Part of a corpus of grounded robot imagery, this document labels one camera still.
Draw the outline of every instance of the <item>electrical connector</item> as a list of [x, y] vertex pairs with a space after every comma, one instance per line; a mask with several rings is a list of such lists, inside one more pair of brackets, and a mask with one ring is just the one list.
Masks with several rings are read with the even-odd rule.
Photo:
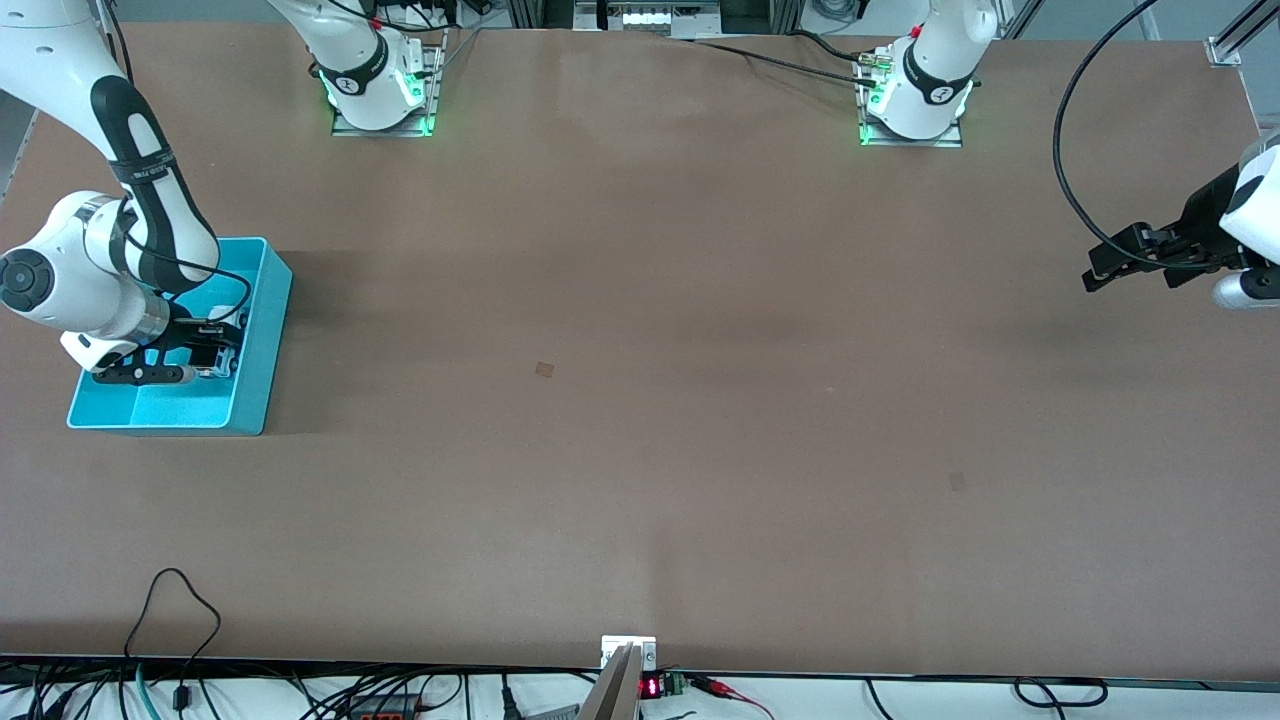
[[191, 707], [191, 688], [178, 685], [173, 689], [173, 708], [187, 710], [188, 707]]
[[516, 696], [512, 694], [506, 679], [502, 682], [502, 720], [525, 720], [525, 716], [520, 714], [520, 707], [516, 706]]
[[417, 714], [416, 694], [360, 696], [347, 711], [351, 720], [413, 720]]

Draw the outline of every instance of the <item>green led light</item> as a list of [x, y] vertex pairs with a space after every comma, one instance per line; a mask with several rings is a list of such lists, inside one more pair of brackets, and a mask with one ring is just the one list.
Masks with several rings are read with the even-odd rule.
[[404, 94], [406, 102], [410, 105], [420, 105], [422, 102], [422, 81], [399, 70], [393, 77], [396, 78], [396, 83], [401, 86], [401, 92]]

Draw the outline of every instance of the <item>red wire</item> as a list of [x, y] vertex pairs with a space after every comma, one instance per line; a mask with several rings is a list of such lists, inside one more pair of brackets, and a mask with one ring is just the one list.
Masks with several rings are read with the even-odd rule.
[[733, 691], [733, 694], [735, 694], [735, 696], [737, 696], [737, 697], [733, 697], [732, 700], [736, 700], [736, 701], [739, 701], [739, 702], [745, 702], [745, 703], [748, 703], [748, 705], [751, 705], [751, 706], [755, 706], [755, 707], [756, 707], [756, 708], [759, 708], [759, 710], [760, 710], [762, 712], [764, 712], [765, 715], [768, 715], [768, 716], [769, 716], [769, 720], [777, 720], [777, 717], [774, 717], [774, 716], [773, 716], [773, 714], [772, 714], [772, 712], [769, 712], [769, 708], [768, 708], [768, 707], [764, 707], [764, 706], [763, 706], [763, 705], [760, 705], [759, 702], [755, 702], [754, 700], [751, 700], [751, 698], [746, 697], [745, 694], [742, 694], [742, 693], [740, 693], [740, 692], [737, 692], [737, 691]]

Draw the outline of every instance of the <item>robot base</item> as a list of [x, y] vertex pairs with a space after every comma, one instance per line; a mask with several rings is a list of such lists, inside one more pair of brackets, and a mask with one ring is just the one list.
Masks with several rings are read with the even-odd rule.
[[[102, 384], [81, 373], [67, 414], [72, 429], [127, 436], [256, 436], [262, 432], [275, 377], [293, 273], [260, 237], [220, 238], [219, 268], [253, 286], [246, 305], [244, 342], [227, 378], [196, 378], [184, 384], [134, 387]], [[242, 286], [214, 277], [182, 296], [192, 313], [234, 305]]]
[[411, 69], [424, 73], [419, 79], [413, 76], [403, 76], [401, 90], [413, 101], [422, 99], [422, 105], [413, 109], [403, 120], [384, 129], [361, 129], [347, 122], [340, 113], [334, 110], [332, 135], [334, 137], [431, 137], [435, 133], [435, 113], [440, 106], [440, 77], [444, 65], [444, 46], [422, 45], [421, 61], [416, 54], [410, 63]]
[[[888, 54], [888, 47], [877, 47], [877, 56], [886, 56]], [[855, 77], [869, 77], [876, 81], [882, 81], [883, 68], [872, 68], [868, 70], [859, 63], [854, 63], [854, 76]], [[877, 88], [856, 86], [856, 100], [858, 100], [858, 141], [861, 145], [887, 145], [887, 146], [914, 146], [914, 147], [964, 147], [964, 141], [960, 135], [960, 118], [951, 122], [951, 127], [946, 129], [938, 137], [931, 140], [910, 140], [897, 135], [896, 132], [888, 129], [883, 120], [872, 115], [867, 111], [867, 106], [873, 101], [878, 101], [874, 95], [878, 92]]]

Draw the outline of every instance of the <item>black cable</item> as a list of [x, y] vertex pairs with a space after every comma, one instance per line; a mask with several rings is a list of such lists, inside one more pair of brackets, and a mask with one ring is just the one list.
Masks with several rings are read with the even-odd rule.
[[376, 14], [374, 14], [374, 15], [366, 15], [366, 14], [358, 12], [358, 10], [353, 10], [353, 9], [343, 5], [342, 3], [338, 3], [338, 0], [328, 0], [328, 3], [330, 5], [333, 5], [334, 8], [338, 8], [343, 13], [347, 13], [348, 15], [355, 15], [357, 18], [364, 18], [365, 20], [370, 20], [370, 22], [379, 22], [379, 23], [381, 23], [381, 24], [384, 24], [384, 26], [387, 26], [387, 27], [389, 27], [392, 29], [398, 29], [401, 32], [435, 32], [438, 29], [461, 27], [457, 23], [445, 23], [443, 26], [431, 26], [431, 24], [428, 24], [425, 27], [406, 26], [406, 24], [402, 24], [402, 23], [393, 23], [390, 20], [384, 20], [383, 18], [376, 17]]
[[115, 683], [115, 697], [120, 702], [120, 720], [129, 720], [129, 710], [124, 707], [124, 664], [120, 664], [120, 674]]
[[[1029, 683], [1029, 684], [1033, 684], [1037, 688], [1039, 688], [1039, 691], [1042, 693], [1044, 693], [1044, 698], [1046, 700], [1037, 701], [1037, 700], [1032, 700], [1032, 698], [1027, 697], [1027, 694], [1023, 692], [1023, 684], [1024, 683]], [[1079, 707], [1097, 707], [1097, 706], [1102, 705], [1103, 702], [1106, 702], [1107, 701], [1107, 696], [1111, 694], [1111, 691], [1107, 688], [1107, 683], [1105, 680], [1089, 680], [1088, 684], [1089, 684], [1089, 687], [1096, 687], [1096, 688], [1101, 689], [1102, 693], [1098, 694], [1098, 697], [1092, 698], [1092, 700], [1082, 700], [1082, 701], [1068, 702], [1068, 701], [1057, 700], [1057, 696], [1053, 694], [1053, 691], [1051, 691], [1048, 688], [1048, 685], [1044, 684], [1044, 682], [1041, 680], [1041, 679], [1038, 679], [1038, 678], [1014, 678], [1014, 694], [1018, 696], [1018, 700], [1023, 701], [1024, 703], [1027, 703], [1027, 705], [1029, 705], [1032, 707], [1037, 707], [1039, 710], [1053, 710], [1053, 711], [1057, 712], [1057, 719], [1059, 720], [1066, 720], [1066, 708], [1068, 707], [1076, 707], [1076, 708], [1079, 708]]]
[[[129, 240], [134, 245], [137, 245], [138, 247], [142, 247], [132, 237], [129, 237]], [[244, 284], [246, 284], [246, 288], [247, 288], [248, 287], [248, 281], [244, 281]], [[224, 318], [234, 315], [237, 311], [239, 311], [239, 307], [244, 304], [244, 300], [247, 300], [247, 299], [248, 299], [248, 290], [244, 291], [244, 297], [241, 299], [241, 304], [237, 305], [234, 310], [232, 310], [230, 313], [228, 313], [227, 315], [224, 315]], [[220, 320], [210, 320], [210, 322], [220, 322]], [[204, 605], [205, 610], [209, 610], [209, 612], [214, 616], [214, 629], [209, 633], [209, 637], [205, 638], [205, 642], [200, 643], [200, 647], [197, 647], [196, 651], [192, 652], [191, 656], [187, 657], [187, 661], [183, 662], [182, 667], [178, 670], [178, 687], [179, 688], [186, 688], [187, 687], [187, 669], [196, 660], [196, 656], [200, 655], [206, 647], [209, 647], [209, 643], [214, 642], [214, 638], [218, 637], [218, 630], [220, 630], [223, 628], [223, 615], [220, 612], [218, 612], [218, 609], [214, 607], [212, 605], [210, 605], [210, 602], [207, 600], [205, 600], [204, 596], [201, 596], [198, 592], [196, 592], [195, 585], [191, 584], [191, 579], [187, 578], [187, 574], [183, 573], [182, 570], [179, 570], [177, 568], [165, 568], [164, 570], [160, 570], [159, 573], [156, 573], [151, 578], [151, 585], [147, 587], [147, 597], [146, 597], [146, 600], [142, 601], [142, 612], [138, 612], [138, 619], [134, 620], [133, 628], [129, 629], [129, 635], [127, 638], [124, 638], [124, 652], [123, 652], [123, 655], [124, 655], [125, 660], [128, 660], [129, 657], [132, 657], [132, 655], [129, 653], [129, 646], [133, 644], [133, 638], [134, 638], [134, 635], [138, 634], [138, 628], [142, 626], [142, 620], [146, 619], [146, 616], [147, 616], [147, 610], [151, 607], [151, 596], [156, 592], [156, 583], [159, 583], [160, 578], [165, 577], [169, 573], [173, 573], [174, 575], [178, 575], [178, 578], [182, 579], [182, 583], [184, 585], [187, 585], [187, 592], [191, 593], [191, 597], [193, 597], [196, 600], [196, 602], [198, 602], [200, 605]], [[183, 710], [184, 708], [182, 708], [182, 707], [178, 708], [178, 717], [179, 719], [182, 717]]]
[[90, 708], [93, 707], [93, 700], [97, 698], [97, 693], [101, 692], [104, 687], [106, 687], [106, 682], [110, 678], [111, 678], [110, 674], [102, 675], [102, 679], [99, 680], [96, 685], [93, 685], [93, 689], [88, 693], [88, 697], [84, 698], [84, 705], [76, 712], [76, 715], [72, 715], [72, 720], [81, 720], [82, 717], [88, 717]]
[[422, 702], [422, 693], [426, 692], [428, 683], [431, 682], [431, 678], [436, 678], [436, 676], [438, 675], [428, 675], [426, 680], [422, 682], [422, 687], [417, 689], [417, 711], [419, 712], [430, 712], [433, 710], [439, 710], [439, 708], [444, 707], [445, 705], [449, 705], [451, 702], [453, 702], [454, 700], [457, 700], [458, 696], [462, 693], [462, 682], [463, 682], [463, 678], [466, 675], [463, 675], [462, 673], [458, 673], [458, 687], [453, 688], [453, 694], [451, 694], [449, 697], [444, 698], [443, 702], [438, 702], [435, 705]]
[[444, 26], [440, 26], [440, 27], [433, 26], [431, 24], [431, 19], [428, 18], [426, 15], [424, 15], [422, 14], [422, 9], [419, 8], [417, 5], [410, 5], [410, 9], [413, 10], [415, 13], [417, 13], [417, 17], [422, 18], [422, 27], [429, 27], [429, 28], [434, 28], [434, 29], [444, 29], [445, 27], [448, 27], [448, 24], [444, 24]]
[[827, 42], [820, 35], [809, 32], [806, 29], [794, 29], [787, 35], [812, 40], [818, 45], [818, 47], [822, 47], [822, 50], [828, 55], [835, 55], [836, 58], [840, 58], [841, 60], [847, 60], [850, 63], [856, 63], [859, 55], [867, 55], [869, 53], [873, 53], [873, 50], [863, 50], [860, 53], [841, 53], [840, 50], [836, 50], [829, 42]]
[[311, 710], [315, 710], [316, 698], [311, 697], [311, 691], [307, 689], [306, 683], [303, 683], [302, 678], [298, 676], [297, 670], [293, 670], [293, 687], [298, 688], [298, 692], [302, 693], [302, 697], [307, 698], [307, 705], [311, 706]]
[[129, 245], [132, 245], [133, 247], [137, 247], [140, 251], [142, 251], [142, 252], [145, 252], [147, 255], [151, 255], [152, 258], [155, 258], [157, 260], [163, 260], [165, 263], [172, 263], [174, 265], [182, 265], [182, 266], [186, 266], [186, 268], [191, 268], [193, 270], [201, 270], [201, 272], [209, 273], [211, 275], [221, 275], [224, 278], [230, 278], [230, 279], [241, 283], [242, 286], [244, 286], [244, 292], [241, 293], [239, 301], [236, 302], [236, 305], [232, 306], [230, 310], [223, 313], [218, 318], [210, 318], [210, 319], [205, 320], [206, 324], [210, 324], [210, 325], [218, 324], [218, 323], [221, 323], [223, 320], [225, 320], [227, 318], [230, 318], [230, 316], [236, 315], [236, 313], [239, 313], [241, 307], [243, 307], [244, 304], [248, 302], [248, 296], [253, 293], [253, 286], [247, 279], [244, 279], [241, 275], [237, 275], [236, 273], [229, 273], [229, 272], [223, 270], [220, 268], [210, 268], [207, 265], [201, 265], [200, 263], [192, 263], [191, 260], [182, 260], [179, 258], [173, 258], [173, 256], [165, 255], [164, 252], [160, 252], [159, 250], [152, 250], [152, 249], [142, 245], [141, 242], [137, 241], [137, 238], [134, 238], [128, 232], [125, 232], [123, 234], [124, 234], [124, 240], [127, 240], [129, 242]]
[[858, 0], [813, 0], [812, 5], [813, 12], [828, 20], [845, 20], [854, 17]]
[[214, 720], [223, 720], [223, 716], [218, 714], [218, 706], [214, 705], [214, 698], [209, 697], [209, 688], [205, 687], [205, 678], [196, 678], [196, 682], [200, 683], [200, 694], [205, 696], [205, 705], [209, 706], [209, 714], [214, 716]]
[[876, 710], [879, 711], [881, 717], [884, 720], [893, 720], [893, 716], [888, 714], [888, 710], [884, 710], [884, 703], [879, 701], [879, 693], [876, 692], [876, 683], [873, 683], [870, 678], [867, 678], [864, 682], [867, 683], [867, 689], [872, 693], [872, 702], [876, 703]]
[[[102, 4], [106, 8], [108, 17], [111, 18], [111, 27], [115, 29], [115, 35], [120, 38], [120, 56], [124, 58], [124, 77], [129, 78], [129, 85], [133, 85], [133, 60], [129, 59], [129, 46], [124, 42], [124, 31], [120, 29], [120, 20], [115, 19], [115, 0], [106, 0]], [[115, 56], [115, 46], [111, 46], [111, 56]]]
[[1156, 268], [1165, 268], [1170, 270], [1201, 270], [1208, 268], [1216, 269], [1219, 265], [1213, 263], [1161, 263], [1160, 260], [1143, 258], [1140, 255], [1125, 250], [1116, 241], [1111, 240], [1111, 236], [1108, 236], [1101, 227], [1098, 227], [1096, 222], [1093, 222], [1093, 218], [1089, 217], [1089, 214], [1084, 210], [1084, 206], [1080, 205], [1080, 201], [1076, 200], [1075, 192], [1071, 191], [1071, 184], [1066, 181], [1066, 173], [1062, 170], [1062, 119], [1066, 117], [1066, 106], [1071, 101], [1071, 95], [1075, 94], [1075, 86], [1080, 82], [1080, 77], [1084, 74], [1084, 70], [1089, 68], [1089, 65], [1093, 63], [1093, 59], [1098, 55], [1100, 51], [1102, 51], [1102, 49], [1107, 45], [1107, 42], [1111, 42], [1111, 38], [1115, 37], [1121, 29], [1124, 29], [1125, 26], [1132, 23], [1134, 18], [1144, 13], [1148, 8], [1151, 8], [1158, 1], [1160, 0], [1143, 0], [1142, 4], [1137, 5], [1119, 23], [1112, 26], [1111, 29], [1108, 29], [1106, 35], [1103, 35], [1102, 38], [1098, 40], [1097, 45], [1094, 45], [1093, 49], [1089, 50], [1089, 53], [1080, 61], [1080, 65], [1075, 68], [1075, 73], [1071, 76], [1071, 81], [1066, 83], [1066, 90], [1062, 92], [1062, 101], [1057, 106], [1057, 115], [1053, 118], [1053, 173], [1057, 176], [1057, 184], [1059, 187], [1062, 188], [1062, 195], [1066, 196], [1066, 202], [1071, 206], [1071, 210], [1075, 210], [1075, 214], [1079, 215], [1080, 220], [1084, 223], [1084, 227], [1089, 228], [1089, 232], [1092, 232], [1098, 240], [1101, 240], [1103, 243], [1110, 246], [1120, 255], [1124, 255], [1125, 258], [1134, 260], [1137, 263], [1144, 263], [1147, 265], [1153, 265]]
[[146, 600], [142, 601], [142, 612], [138, 612], [138, 619], [133, 621], [133, 628], [129, 629], [129, 635], [124, 638], [125, 660], [133, 657], [133, 655], [131, 653], [131, 646], [133, 644], [134, 635], [138, 634], [138, 629], [142, 626], [142, 620], [145, 620], [147, 616], [147, 610], [151, 607], [151, 596], [155, 594], [156, 592], [156, 583], [159, 583], [160, 578], [168, 575], [169, 573], [178, 575], [178, 578], [182, 579], [182, 583], [187, 585], [187, 592], [191, 594], [191, 597], [195, 598], [196, 602], [198, 602], [200, 605], [204, 605], [205, 610], [207, 610], [209, 614], [214, 616], [212, 632], [209, 633], [209, 637], [205, 638], [205, 642], [200, 643], [200, 647], [196, 648], [196, 652], [192, 652], [191, 656], [187, 657], [187, 661], [183, 662], [183, 667], [189, 666], [191, 662], [196, 660], [196, 656], [200, 655], [201, 651], [204, 651], [209, 646], [209, 643], [214, 642], [214, 638], [218, 637], [218, 630], [223, 628], [221, 612], [218, 612], [216, 607], [210, 605], [209, 601], [204, 598], [204, 596], [196, 592], [196, 588], [191, 584], [191, 579], [187, 578], [187, 574], [177, 568], [165, 568], [164, 570], [160, 570], [159, 573], [155, 574], [155, 577], [151, 578], [151, 585], [147, 588], [147, 597]]
[[751, 53], [750, 50], [739, 50], [737, 47], [730, 47], [728, 45], [716, 45], [714, 42], [695, 42], [694, 45], [696, 45], [699, 47], [714, 47], [716, 50], [723, 50], [726, 53], [732, 53], [735, 55], [741, 55], [744, 58], [750, 58], [753, 60], [760, 60], [760, 61], [764, 61], [764, 63], [771, 63], [771, 64], [778, 65], [780, 68], [787, 68], [787, 69], [791, 69], [791, 70], [796, 70], [796, 72], [801, 72], [801, 73], [809, 73], [809, 74], [818, 76], [818, 77], [824, 77], [824, 78], [831, 78], [831, 79], [838, 79], [841, 82], [851, 82], [854, 85], [861, 85], [861, 86], [865, 86], [865, 87], [874, 87], [876, 86], [874, 81], [868, 79], [868, 78], [859, 78], [859, 77], [854, 77], [854, 76], [842, 76], [840, 73], [832, 73], [829, 70], [819, 70], [818, 68], [810, 68], [810, 67], [806, 67], [806, 65], [799, 65], [796, 63], [788, 63], [786, 60], [780, 60], [777, 58], [769, 58], [768, 55], [760, 55], [758, 53]]

